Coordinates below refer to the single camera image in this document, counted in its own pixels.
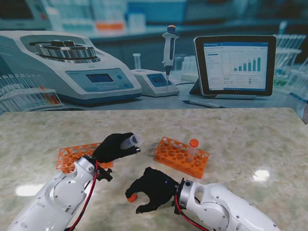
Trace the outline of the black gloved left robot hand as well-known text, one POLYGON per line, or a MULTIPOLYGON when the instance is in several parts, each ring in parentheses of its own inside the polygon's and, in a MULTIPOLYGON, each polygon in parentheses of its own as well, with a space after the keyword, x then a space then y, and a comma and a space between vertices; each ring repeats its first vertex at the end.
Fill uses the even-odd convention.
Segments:
POLYGON ((96 148, 92 154, 92 159, 98 163, 109 163, 129 155, 137 154, 141 150, 139 147, 132 146, 128 149, 121 149, 121 143, 130 138, 133 133, 113 133, 96 148))

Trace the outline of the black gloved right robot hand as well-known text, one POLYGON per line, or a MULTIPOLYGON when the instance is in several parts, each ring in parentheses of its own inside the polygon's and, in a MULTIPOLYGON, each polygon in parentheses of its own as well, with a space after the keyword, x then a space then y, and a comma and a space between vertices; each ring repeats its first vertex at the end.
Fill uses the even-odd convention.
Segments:
POLYGON ((143 175, 126 190, 125 196, 130 198, 135 193, 145 193, 150 201, 137 207, 136 214, 152 212, 167 203, 176 194, 179 185, 162 171, 147 167, 143 175))

